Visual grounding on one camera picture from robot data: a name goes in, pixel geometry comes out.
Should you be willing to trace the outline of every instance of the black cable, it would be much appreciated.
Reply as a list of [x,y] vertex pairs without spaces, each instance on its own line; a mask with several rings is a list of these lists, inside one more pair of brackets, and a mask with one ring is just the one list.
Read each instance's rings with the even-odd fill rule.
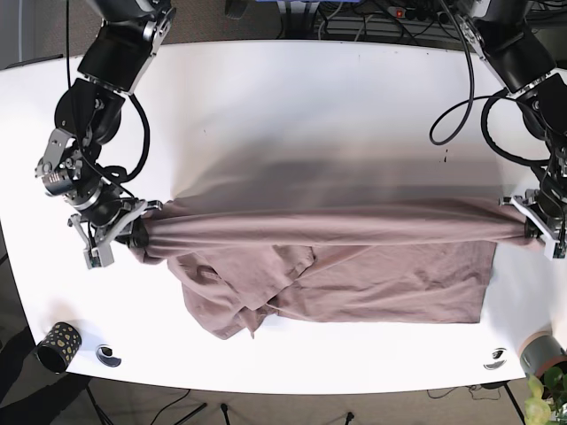
[[548,3],[548,2],[544,2],[542,0],[533,0],[535,3],[539,3],[539,4],[544,4],[547,7],[556,7],[556,8],[563,8],[565,7],[565,3],[560,3],[560,4],[552,4],[552,3]]
[[166,410],[168,407],[174,405],[175,403],[183,400],[184,398],[186,398],[187,396],[189,396],[189,393],[191,392],[191,390],[187,390],[187,392],[185,393],[184,396],[179,397],[176,401],[172,401],[171,403],[169,403],[168,405],[164,406],[161,408],[161,410],[159,410],[159,412],[156,414],[156,416],[153,418],[153,421],[151,421],[150,425],[153,425],[153,423],[156,421],[156,419],[158,419],[158,416],[161,415],[161,413]]
[[432,20],[432,21],[431,21],[431,24],[429,24],[429,25],[425,28],[425,30],[423,30],[421,33],[417,33],[416,35],[414,35],[414,37],[419,37],[420,35],[425,34],[425,32],[426,32],[429,28],[431,28],[434,23],[435,23],[435,21]]
[[284,17],[280,14],[280,32],[277,33],[277,37],[276,40],[279,40],[280,38],[282,38],[282,35],[284,35]]
[[475,400],[475,401],[480,401],[480,400],[489,400],[489,401],[498,401],[501,399],[502,394],[500,393],[500,388],[498,388],[498,397],[496,398],[492,398],[492,397],[475,397],[475,391],[478,391],[482,388],[482,386],[480,385],[470,385],[467,387],[467,390],[469,390],[469,394],[470,397]]
[[89,395],[90,403],[95,408],[95,412],[97,413],[98,419],[102,425],[114,425],[110,418],[106,415],[103,409],[98,405],[97,401],[95,400],[95,396],[93,396],[89,385],[87,385],[87,394]]
[[439,121],[440,121],[439,119],[435,122],[435,124],[433,124],[433,126],[431,127],[431,130],[429,132],[430,142],[433,143],[436,146],[443,146],[444,144],[451,142],[453,139],[456,138],[456,136],[459,133],[461,133],[462,128],[464,127],[464,125],[467,123],[467,120],[469,119],[470,113],[472,112],[472,105],[474,105],[474,102],[475,102],[475,100],[474,100],[474,97],[475,97],[475,72],[474,72],[474,68],[472,67],[472,58],[470,57],[469,46],[467,45],[467,41],[464,38],[464,35],[461,31],[461,28],[459,27],[459,24],[457,23],[456,19],[454,18],[453,13],[451,13],[451,11],[449,10],[449,7],[447,6],[447,3],[445,3],[445,0],[438,0],[438,1],[441,4],[443,11],[445,11],[445,13],[451,19],[451,22],[453,23],[454,29],[457,31],[457,34],[459,35],[459,38],[461,39],[462,48],[464,49],[464,56],[467,58],[467,67],[469,68],[469,100],[468,100],[468,104],[467,104],[467,110],[465,111],[464,115],[462,116],[461,122],[457,126],[456,130],[448,138],[441,140],[440,142],[436,141],[435,138],[433,137],[433,130],[435,129],[437,124],[439,124]]
[[[460,387],[453,387],[451,390],[445,392],[444,394],[440,395],[440,396],[432,396],[430,391],[431,390],[427,390],[427,397],[433,399],[433,400],[441,400],[442,398],[445,398],[446,396],[448,396],[449,394],[451,394],[453,391],[459,389]],[[501,393],[500,393],[500,388],[498,389],[498,397],[497,398],[490,398],[490,397],[479,397],[476,398],[474,395],[474,391],[478,391],[480,390],[480,387],[478,385],[467,385],[467,390],[469,391],[470,394],[470,398],[472,398],[475,401],[481,401],[481,400],[490,400],[490,401],[498,401],[501,398]]]
[[451,394],[453,391],[455,391],[457,388],[459,387],[454,387],[451,390],[447,391],[445,394],[443,394],[442,396],[432,396],[431,393],[429,391],[431,390],[427,390],[427,397],[432,398],[433,400],[440,400],[446,396],[448,396],[449,394]]
[[150,123],[148,122],[148,117],[146,117],[144,108],[140,105],[140,102],[138,102],[136,95],[130,95],[130,100],[138,111],[140,120],[142,120],[142,126],[144,127],[144,145],[142,147],[142,156],[140,157],[136,168],[134,168],[132,173],[127,175],[124,179],[125,183],[131,182],[142,172],[142,169],[145,166],[145,161],[148,159],[148,154],[150,153]]
[[449,37],[451,37],[453,40],[459,40],[459,37],[455,37],[454,35],[452,35],[451,33],[449,33],[445,27],[443,27],[443,24],[441,23],[440,20],[438,20],[437,23],[438,23],[438,25],[439,25],[439,28],[441,28],[445,34],[447,34],[447,35],[448,35]]
[[496,104],[496,102],[498,102],[501,99],[506,99],[511,102],[515,102],[516,104],[520,104],[524,106],[524,104],[519,100],[512,99],[511,97],[504,97],[503,95],[505,92],[506,90],[504,89],[499,91],[493,96],[484,97],[487,98],[488,101],[486,102],[485,107],[483,108],[482,114],[480,116],[480,129],[482,131],[482,136],[485,138],[485,141],[490,147],[490,149],[492,149],[494,152],[496,152],[501,157],[507,159],[508,161],[519,164],[520,166],[546,166],[548,164],[549,159],[526,159],[526,158],[518,157],[517,155],[512,155],[511,153],[508,153],[505,150],[503,150],[501,147],[499,147],[496,144],[496,142],[493,140],[493,138],[490,136],[490,133],[488,131],[488,115],[490,114],[490,111],[494,106],[494,104]]
[[327,15],[325,15],[325,14],[322,12],[322,10],[321,10],[320,7],[317,8],[317,11],[319,12],[319,14],[321,15],[322,20],[323,20],[323,22],[321,23],[321,25],[324,25],[324,27],[322,28],[322,30],[324,31],[324,33],[325,33],[326,35],[329,35],[329,30],[328,30],[328,27],[329,27],[329,20],[327,19]]
[[394,24],[396,24],[401,31],[403,31],[404,33],[406,33],[409,38],[416,44],[416,46],[420,46],[421,44],[416,40],[416,38],[408,31],[408,29],[406,28],[406,26],[404,24],[402,24],[400,22],[399,19],[397,19],[396,17],[392,16],[391,13],[388,12],[388,10],[383,7],[377,0],[370,0],[373,4],[376,5],[376,7],[378,9],[380,9],[380,11],[385,15],[385,17],[389,20],[391,20]]
[[564,13],[567,13],[567,8],[554,9],[552,11],[539,11],[539,12],[531,11],[530,13],[527,14],[525,18],[529,22],[537,22],[537,21],[552,19],[555,16],[563,15]]

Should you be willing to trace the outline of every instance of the metal bracket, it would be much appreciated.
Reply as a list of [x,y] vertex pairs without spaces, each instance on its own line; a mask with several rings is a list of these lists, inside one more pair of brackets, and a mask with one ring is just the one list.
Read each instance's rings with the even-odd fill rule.
[[74,140],[74,135],[61,128],[56,128],[51,132],[45,153],[35,168],[35,177],[42,177],[51,173],[59,165],[63,158],[65,147],[70,140]]
[[161,209],[160,201],[138,200],[133,205],[132,210],[121,217],[113,226],[108,229],[99,229],[95,236],[89,238],[82,228],[82,218],[80,214],[74,214],[69,218],[69,226],[73,226],[82,241],[85,243],[83,254],[87,262],[87,268],[108,267],[114,262],[113,250],[110,243],[118,236],[128,234],[131,231],[131,224],[146,211]]
[[544,255],[548,259],[557,258],[555,255],[557,245],[561,242],[557,237],[555,237],[555,232],[553,232],[546,223],[528,208],[531,205],[531,201],[528,198],[523,198],[520,196],[514,196],[509,199],[509,204],[516,207],[516,209],[525,215],[528,219],[532,221],[533,224],[540,230],[541,232],[541,239],[543,239],[545,243]]

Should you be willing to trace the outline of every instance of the floor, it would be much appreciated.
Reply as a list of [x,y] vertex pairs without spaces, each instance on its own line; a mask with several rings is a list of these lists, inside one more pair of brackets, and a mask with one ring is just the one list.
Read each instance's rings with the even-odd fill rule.
[[[223,0],[199,2],[178,0],[177,17],[168,43],[187,43],[235,39],[274,39],[279,33],[279,15],[272,3],[252,3],[242,20],[224,18]],[[35,55],[45,57],[65,51],[65,2],[38,0],[35,6]],[[97,16],[83,2],[71,2],[71,53],[82,54],[97,34]],[[563,46],[557,55],[566,52],[560,37],[544,35],[555,46]],[[0,230],[0,258],[4,255],[4,240]],[[0,340],[26,326],[26,319],[12,278],[9,261],[0,266]],[[277,376],[277,365],[274,365]],[[18,400],[58,378],[46,371],[34,358],[27,359],[24,372],[2,406]],[[158,410],[180,397],[184,390],[144,386],[126,382],[95,380],[91,384],[98,403],[116,425],[150,424]],[[510,383],[520,405],[528,396],[524,380]],[[167,409],[156,422],[169,424],[178,421],[201,402],[208,407],[187,423],[222,424],[221,403],[230,408],[232,425],[342,425],[346,413],[354,412],[353,425],[405,424],[462,425],[491,423],[491,425],[520,423],[506,393],[496,390],[469,392],[460,388],[443,398],[446,391],[425,391],[367,394],[357,396],[271,396],[194,390],[183,401]],[[58,425],[97,423],[95,412],[86,394],[81,396],[54,422]]]

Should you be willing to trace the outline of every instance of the cable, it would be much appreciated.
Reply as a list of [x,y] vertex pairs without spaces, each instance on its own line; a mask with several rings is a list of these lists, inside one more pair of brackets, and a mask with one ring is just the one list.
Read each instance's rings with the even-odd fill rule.
[[100,423],[102,425],[114,425],[110,418],[106,415],[105,411],[98,405],[97,401],[95,400],[95,396],[93,396],[92,391],[90,390],[89,385],[87,385],[87,394],[89,395],[90,403],[95,408],[95,412],[97,413]]
[[480,116],[480,129],[482,131],[482,136],[485,138],[486,143],[488,144],[490,149],[492,149],[494,152],[496,152],[501,157],[507,159],[508,161],[519,164],[520,166],[545,166],[548,163],[549,159],[526,159],[526,158],[518,157],[517,155],[512,155],[511,153],[508,153],[502,148],[500,148],[494,142],[493,138],[490,136],[490,133],[488,131],[488,115],[490,114],[490,111],[494,106],[494,104],[496,104],[496,102],[498,102],[501,99],[506,99],[509,100],[510,102],[515,102],[516,104],[525,106],[519,100],[513,99],[511,97],[502,97],[504,92],[505,89],[497,92],[493,96],[483,97],[483,98],[487,98],[488,101],[486,102],[485,107],[483,108],[482,114]]
[[490,401],[498,401],[501,399],[502,395],[500,393],[500,388],[498,388],[498,397],[497,398],[492,398],[492,397],[475,397],[475,391],[479,391],[482,389],[482,386],[480,385],[470,385],[467,387],[467,390],[469,390],[469,394],[470,397],[475,400],[475,401],[480,401],[480,400],[490,400]]
[[323,22],[324,22],[325,34],[326,34],[326,35],[329,35],[329,31],[327,31],[327,27],[329,26],[329,20],[327,19],[327,15],[325,15],[325,14],[322,12],[322,10],[321,10],[320,7],[317,8],[317,12],[321,15],[322,20],[323,20]]
[[542,0],[533,0],[535,3],[539,3],[539,4],[544,4],[548,7],[556,7],[556,8],[563,8],[565,7],[565,3],[559,3],[558,4],[553,4],[553,3],[549,3],[549,2],[544,2]]
[[431,390],[427,390],[427,397],[432,398],[433,400],[440,400],[446,396],[448,396],[449,394],[451,394],[453,391],[455,391],[457,388],[459,387],[454,387],[451,390],[447,391],[445,394],[443,394],[442,396],[432,396],[431,393],[429,391]]
[[159,410],[159,412],[155,415],[155,417],[153,418],[153,421],[151,421],[150,425],[153,425],[153,423],[156,421],[156,419],[158,419],[158,416],[161,415],[161,413],[166,410],[168,407],[173,406],[175,403],[177,403],[178,401],[183,400],[184,398],[186,398],[187,396],[189,396],[189,393],[191,392],[191,390],[187,390],[187,392],[185,393],[184,396],[179,397],[176,401],[172,401],[171,403],[169,403],[168,405],[164,406],[161,408],[161,410]]
[[[329,25],[330,20],[333,19],[335,16],[337,16],[337,14],[340,12],[342,7],[343,7],[343,4],[340,3],[338,5],[338,8],[331,15],[329,15],[329,17],[325,20],[325,30],[327,29],[327,26]],[[321,24],[319,26],[319,31],[317,31],[317,36],[318,36],[319,40],[322,40],[322,35],[321,35],[322,28],[323,28],[323,25]]]
[[462,47],[464,48],[464,55],[467,58],[467,67],[469,68],[469,100],[468,100],[468,104],[467,104],[467,110],[465,111],[464,115],[462,116],[461,122],[457,126],[456,130],[448,138],[441,140],[439,142],[436,141],[435,138],[433,137],[433,130],[435,129],[437,124],[439,124],[439,119],[435,122],[435,124],[433,124],[433,126],[431,127],[431,130],[429,132],[430,142],[433,143],[436,146],[443,146],[444,144],[451,142],[453,139],[456,138],[456,136],[459,133],[461,133],[462,128],[464,127],[464,125],[467,123],[467,120],[469,119],[470,113],[472,112],[472,105],[474,105],[474,101],[475,101],[474,100],[474,98],[475,98],[475,72],[474,72],[474,68],[472,67],[472,58],[470,57],[469,46],[467,45],[467,41],[464,38],[464,35],[461,31],[461,28],[459,27],[459,24],[457,24],[457,21],[454,18],[453,13],[451,13],[451,11],[449,11],[449,7],[447,6],[447,3],[445,3],[445,0],[438,0],[438,1],[441,4],[441,7],[445,11],[445,13],[451,19],[451,22],[453,23],[453,26],[456,29],[457,34],[459,35],[459,38],[461,39]]
[[368,24],[373,17],[374,17],[374,15],[369,15],[367,18],[362,19],[361,28],[358,30],[358,33],[356,33],[356,36],[354,37],[355,42],[358,42],[358,39],[360,38],[360,36],[362,34],[362,30],[364,28],[366,28],[366,24]]
[[[459,389],[461,387],[453,387],[451,390],[448,390],[447,392],[445,392],[444,394],[440,395],[440,396],[432,396],[431,395],[431,390],[427,390],[427,397],[433,399],[433,400],[441,400],[442,398],[445,398],[446,396],[448,396],[449,394],[451,394],[453,391]],[[480,390],[482,387],[480,385],[467,385],[467,390],[469,391],[470,394],[470,398],[472,398],[475,401],[480,401],[480,400],[490,400],[490,401],[498,401],[501,398],[501,393],[500,393],[500,388],[498,389],[498,397],[497,398],[490,398],[490,397],[479,397],[476,398],[474,395],[475,391]]]
[[419,37],[420,35],[425,34],[425,32],[427,32],[427,30],[428,30],[429,28],[431,28],[434,23],[435,23],[435,21],[432,20],[432,21],[431,21],[431,24],[429,24],[429,25],[425,28],[425,30],[423,30],[421,33],[417,33],[416,35],[414,35],[414,37]]
[[447,34],[447,35],[448,35],[449,37],[451,37],[453,40],[459,40],[458,37],[455,37],[454,35],[452,35],[451,33],[449,33],[445,27],[443,27],[443,24],[441,24],[441,21],[440,21],[440,20],[438,20],[437,23],[439,24],[439,28],[441,28],[445,34]]
[[284,18],[280,15],[280,32],[277,33],[277,37],[276,40],[279,40],[280,38],[282,38],[282,35],[284,35]]
[[140,120],[142,120],[142,126],[144,127],[144,146],[142,147],[142,156],[140,157],[136,168],[134,168],[132,173],[126,176],[124,179],[125,183],[131,182],[142,172],[145,161],[148,159],[148,154],[150,153],[150,123],[148,122],[148,117],[146,117],[144,108],[140,105],[140,102],[138,102],[136,95],[130,95],[130,100],[138,111]]

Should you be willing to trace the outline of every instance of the green leaf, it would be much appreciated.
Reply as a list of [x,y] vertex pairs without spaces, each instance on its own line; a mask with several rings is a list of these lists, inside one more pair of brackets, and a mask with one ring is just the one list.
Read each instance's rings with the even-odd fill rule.
[[530,375],[530,378],[528,379],[528,387],[530,387],[530,391],[534,398],[543,397],[543,384],[534,375]]
[[543,382],[553,391],[558,383],[563,382],[563,370],[557,366],[550,367],[543,375]]
[[526,424],[545,425],[551,416],[551,407],[541,398],[531,397],[525,400]]

